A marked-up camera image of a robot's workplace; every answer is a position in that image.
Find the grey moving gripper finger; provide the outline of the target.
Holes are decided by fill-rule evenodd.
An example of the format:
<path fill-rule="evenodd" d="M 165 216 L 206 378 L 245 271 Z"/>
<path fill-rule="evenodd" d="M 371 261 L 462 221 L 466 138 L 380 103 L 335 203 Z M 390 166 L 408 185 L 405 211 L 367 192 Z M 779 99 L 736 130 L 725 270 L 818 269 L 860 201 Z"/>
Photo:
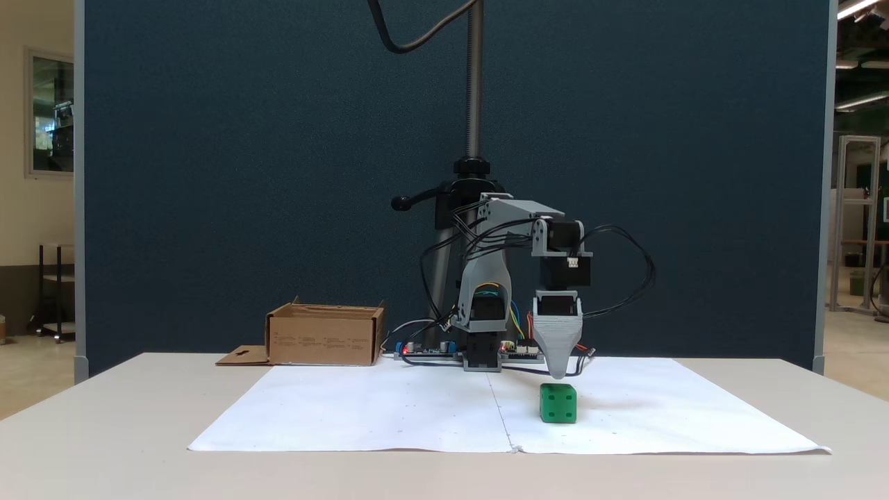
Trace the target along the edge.
<path fill-rule="evenodd" d="M 582 316 L 532 316 L 533 334 L 544 354 L 550 376 L 562 380 L 575 345 L 581 341 Z"/>

